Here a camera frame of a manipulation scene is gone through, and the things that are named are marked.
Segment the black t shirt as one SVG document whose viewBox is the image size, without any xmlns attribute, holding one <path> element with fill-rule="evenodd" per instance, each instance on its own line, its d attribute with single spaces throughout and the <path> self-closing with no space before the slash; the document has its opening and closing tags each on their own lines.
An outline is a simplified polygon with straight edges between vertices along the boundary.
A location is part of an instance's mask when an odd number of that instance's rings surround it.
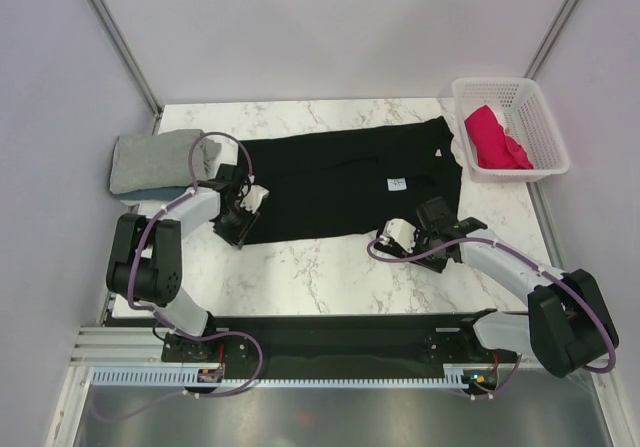
<svg viewBox="0 0 640 447">
<path fill-rule="evenodd" d="M 367 234 L 392 218 L 418 222 L 417 207 L 441 197 L 460 203 L 462 168 L 442 117 L 243 143 L 269 195 L 249 245 Z"/>
</svg>

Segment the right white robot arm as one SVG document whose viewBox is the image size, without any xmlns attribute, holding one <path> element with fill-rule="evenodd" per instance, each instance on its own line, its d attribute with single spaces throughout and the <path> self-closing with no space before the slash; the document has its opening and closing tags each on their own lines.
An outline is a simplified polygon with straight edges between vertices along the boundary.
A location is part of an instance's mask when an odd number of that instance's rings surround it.
<svg viewBox="0 0 640 447">
<path fill-rule="evenodd" d="M 441 273 L 464 264 L 497 282 L 526 307 L 523 312 L 486 309 L 466 317 L 458 348 L 467 359 L 492 350 L 533 356 L 555 377 L 585 369 L 609 373 L 617 364 L 619 336 L 593 275 L 566 272 L 506 243 L 474 217 L 459 220 L 443 198 L 417 209 L 420 224 L 394 218 L 366 247 L 383 263 L 412 263 Z"/>
</svg>

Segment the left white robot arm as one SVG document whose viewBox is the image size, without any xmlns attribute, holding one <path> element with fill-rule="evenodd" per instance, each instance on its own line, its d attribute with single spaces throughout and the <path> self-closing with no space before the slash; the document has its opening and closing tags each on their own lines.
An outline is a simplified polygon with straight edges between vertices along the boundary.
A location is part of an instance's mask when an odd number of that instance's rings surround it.
<svg viewBox="0 0 640 447">
<path fill-rule="evenodd" d="M 211 359 L 220 338 L 212 315 L 182 287 L 182 243 L 210 224 L 219 238 L 241 248 L 268 196 L 253 175 L 223 164 L 214 179 L 198 182 L 155 214 L 122 215 L 107 266 L 108 291 L 185 337 L 185 349 L 196 359 Z"/>
</svg>

